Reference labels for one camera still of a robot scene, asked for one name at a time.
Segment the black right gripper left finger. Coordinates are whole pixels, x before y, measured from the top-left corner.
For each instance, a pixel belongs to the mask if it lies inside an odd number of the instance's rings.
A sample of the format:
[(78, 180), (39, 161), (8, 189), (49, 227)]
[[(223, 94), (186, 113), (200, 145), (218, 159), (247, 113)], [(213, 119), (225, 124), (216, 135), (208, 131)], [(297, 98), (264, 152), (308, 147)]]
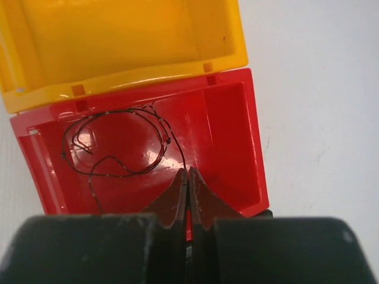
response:
[(6, 283), (184, 283), (187, 173), (138, 214), (29, 218), (5, 255)]

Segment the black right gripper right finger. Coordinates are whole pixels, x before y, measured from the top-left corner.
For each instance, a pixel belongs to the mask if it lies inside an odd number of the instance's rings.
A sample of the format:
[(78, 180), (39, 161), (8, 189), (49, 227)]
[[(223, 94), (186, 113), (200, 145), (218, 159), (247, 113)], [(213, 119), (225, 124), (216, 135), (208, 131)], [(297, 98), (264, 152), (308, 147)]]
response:
[(189, 173), (194, 283), (375, 283), (342, 220), (246, 218)]

